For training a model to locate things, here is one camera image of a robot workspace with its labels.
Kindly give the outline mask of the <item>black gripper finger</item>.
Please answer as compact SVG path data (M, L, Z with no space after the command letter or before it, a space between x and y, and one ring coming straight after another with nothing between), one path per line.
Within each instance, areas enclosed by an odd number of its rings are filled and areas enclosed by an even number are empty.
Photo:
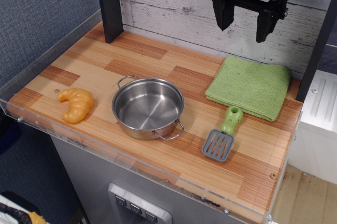
M274 28L280 18L277 8L263 9L257 17L256 41L262 43L267 36L274 31Z
M218 27L223 31L234 21L235 5L230 0L212 0Z

